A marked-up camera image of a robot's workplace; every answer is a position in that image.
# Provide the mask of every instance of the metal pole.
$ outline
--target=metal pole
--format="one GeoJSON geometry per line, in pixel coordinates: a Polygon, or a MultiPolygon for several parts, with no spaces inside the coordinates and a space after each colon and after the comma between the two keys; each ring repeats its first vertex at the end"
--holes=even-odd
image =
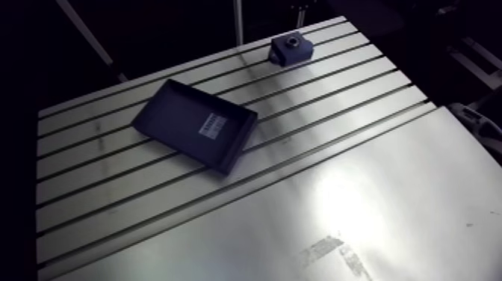
{"type": "MultiPolygon", "coordinates": [[[[105,62],[106,65],[112,67],[114,60],[111,59],[110,55],[106,52],[105,48],[99,43],[99,41],[94,37],[94,34],[90,32],[90,29],[85,25],[85,22],[80,18],[77,12],[73,9],[72,5],[67,0],[56,0],[59,7],[63,12],[69,17],[73,25],[80,31],[85,40],[93,47],[99,57],[105,62]]],[[[118,73],[117,78],[121,82],[128,81],[127,77],[123,73],[118,73]]]]}
{"type": "Polygon", "coordinates": [[[237,46],[244,44],[244,35],[242,32],[242,1],[234,0],[234,21],[235,21],[235,37],[237,46]]]}

